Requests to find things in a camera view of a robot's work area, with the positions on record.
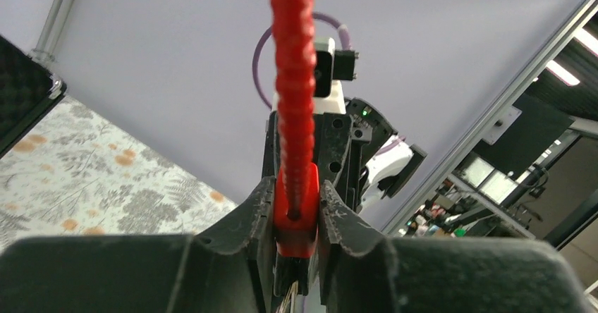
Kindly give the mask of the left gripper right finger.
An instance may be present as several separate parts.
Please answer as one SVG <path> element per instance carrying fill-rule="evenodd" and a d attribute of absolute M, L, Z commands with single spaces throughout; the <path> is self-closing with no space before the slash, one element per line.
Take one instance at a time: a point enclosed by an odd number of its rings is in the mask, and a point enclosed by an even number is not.
<path fill-rule="evenodd" d="M 520 238 L 392 238 L 320 188 L 319 283 L 328 312 L 591 312 L 568 262 Z"/>

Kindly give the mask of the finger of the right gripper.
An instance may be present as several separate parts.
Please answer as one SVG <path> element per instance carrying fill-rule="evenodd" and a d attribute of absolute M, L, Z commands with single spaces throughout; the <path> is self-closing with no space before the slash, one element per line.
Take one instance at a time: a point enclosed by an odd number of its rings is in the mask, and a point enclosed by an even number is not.
<path fill-rule="evenodd" d="M 358 202 L 362 140 L 355 136 L 353 119 L 347 114 L 314 115 L 314 162 L 319 180 L 328 180 L 346 204 Z"/>
<path fill-rule="evenodd" d="M 277 129 L 278 113 L 273 111 L 267 120 L 264 141 L 264 157 L 262 161 L 262 177 L 278 176 L 280 169 L 279 137 Z"/>

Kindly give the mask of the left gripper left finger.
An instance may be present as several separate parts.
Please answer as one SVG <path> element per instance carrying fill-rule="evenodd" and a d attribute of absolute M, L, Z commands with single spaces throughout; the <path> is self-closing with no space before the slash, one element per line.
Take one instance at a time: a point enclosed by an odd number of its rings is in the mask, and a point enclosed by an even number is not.
<path fill-rule="evenodd" d="M 1 311 L 270 312 L 275 185 L 197 235 L 19 240 L 1 254 Z"/>

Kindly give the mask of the red cable lock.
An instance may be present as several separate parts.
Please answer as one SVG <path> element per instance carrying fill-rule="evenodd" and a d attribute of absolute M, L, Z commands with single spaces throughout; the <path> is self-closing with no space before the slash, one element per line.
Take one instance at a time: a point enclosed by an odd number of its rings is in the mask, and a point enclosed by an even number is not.
<path fill-rule="evenodd" d="M 273 223 L 277 250 L 283 257 L 308 258 L 315 250 L 319 177 L 312 162 L 317 59 L 313 5 L 314 0 L 271 0 L 281 158 Z"/>

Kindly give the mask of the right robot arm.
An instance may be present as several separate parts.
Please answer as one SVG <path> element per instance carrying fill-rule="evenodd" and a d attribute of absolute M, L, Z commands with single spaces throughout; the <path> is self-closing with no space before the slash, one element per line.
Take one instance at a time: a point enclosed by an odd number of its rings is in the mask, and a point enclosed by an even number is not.
<path fill-rule="evenodd" d="M 315 97 L 312 112 L 311 121 L 305 111 L 296 122 L 288 112 L 269 118 L 262 174 L 280 178 L 286 210 L 313 208 L 317 184 L 330 180 L 359 212 L 393 197 L 426 157 L 364 99 Z"/>

